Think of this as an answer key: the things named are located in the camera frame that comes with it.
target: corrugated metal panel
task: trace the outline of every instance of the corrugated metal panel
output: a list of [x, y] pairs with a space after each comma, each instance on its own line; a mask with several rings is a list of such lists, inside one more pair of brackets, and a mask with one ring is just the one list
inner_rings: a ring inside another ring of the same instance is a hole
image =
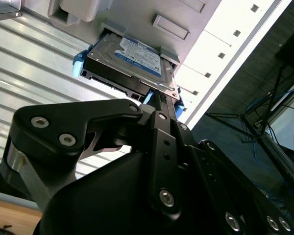
[[[28, 105], [124, 97], [96, 81], [74, 78], [72, 60], [89, 45], [24, 15], [0, 21], [0, 162], [13, 113]], [[104, 153], [78, 163], [78, 177], [127, 152]]]

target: hex bolt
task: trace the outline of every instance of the hex bolt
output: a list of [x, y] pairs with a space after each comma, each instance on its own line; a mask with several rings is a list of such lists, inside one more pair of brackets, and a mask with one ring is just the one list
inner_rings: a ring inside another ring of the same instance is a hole
[[37, 128], [45, 128], [49, 126], [48, 120], [44, 117], [33, 117], [30, 122], [34, 127]]
[[279, 226], [270, 216], [267, 216], [267, 221], [274, 230], [279, 231]]
[[229, 212], [225, 213], [225, 220], [227, 222], [227, 224], [236, 232], [238, 232], [240, 230], [240, 224], [238, 223], [238, 221], [236, 220], [236, 218], [231, 215]]
[[166, 119], [167, 119], [167, 117], [164, 116], [163, 114], [159, 114], [159, 117], [160, 117], [161, 119], [163, 119], [163, 120], [166, 120]]
[[65, 145], [65, 146], [72, 146], [76, 143], [76, 139], [70, 134], [60, 135], [59, 141], [62, 145]]
[[186, 126], [185, 124], [183, 124], [183, 123], [180, 123], [180, 126], [182, 127], [182, 129], [183, 129], [184, 131], [186, 131], [186, 130], [187, 130], [187, 126]]
[[159, 197], [160, 197], [161, 202], [166, 207], [173, 207], [174, 198], [173, 198], [172, 194], [169, 191], [167, 191], [165, 189], [161, 190], [160, 193], [159, 193]]
[[291, 231], [291, 227], [282, 217], [279, 217], [279, 221], [280, 221], [281, 225], [283, 226], [283, 228], [285, 228], [286, 231]]
[[133, 110], [134, 112], [137, 112], [138, 111], [138, 109], [135, 106], [133, 106], [133, 105], [130, 105], [129, 108], [131, 110]]
[[216, 150], [209, 142], [207, 143], [207, 146], [211, 149], [211, 150]]

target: rectangular slot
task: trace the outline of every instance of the rectangular slot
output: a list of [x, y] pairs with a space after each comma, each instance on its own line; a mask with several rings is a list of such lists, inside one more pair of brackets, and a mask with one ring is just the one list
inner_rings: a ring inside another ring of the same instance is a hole
[[68, 12], [62, 10], [59, 7], [59, 9], [57, 9], [57, 11], [55, 11], [55, 13], [53, 14], [53, 16], [56, 17], [57, 19], [63, 21], [63, 22], [67, 22], [68, 21], [69, 14], [68, 14]]
[[157, 15], [155, 21], [153, 22], [153, 26], [162, 32], [182, 41], [185, 41], [187, 35], [189, 34], [189, 32], [185, 29], [160, 15]]
[[135, 99], [135, 100], [139, 100], [139, 95], [133, 93], [131, 98]]
[[195, 11], [201, 13], [205, 7], [205, 3], [203, 3], [201, 0], [180, 0], [181, 2], [185, 3]]

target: label sticker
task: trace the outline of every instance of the label sticker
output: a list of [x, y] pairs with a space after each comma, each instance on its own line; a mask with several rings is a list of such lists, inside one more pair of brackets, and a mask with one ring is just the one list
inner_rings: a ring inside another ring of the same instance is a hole
[[124, 50], [116, 50], [114, 54], [119, 58], [161, 77], [161, 64], [159, 53], [136, 40], [123, 38], [120, 46]]

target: wooden surface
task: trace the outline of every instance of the wooden surface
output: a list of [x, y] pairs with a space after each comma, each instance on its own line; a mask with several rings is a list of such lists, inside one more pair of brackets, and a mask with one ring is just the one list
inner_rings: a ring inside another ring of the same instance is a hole
[[0, 201], [0, 228], [15, 235], [32, 235], [41, 218], [40, 211]]

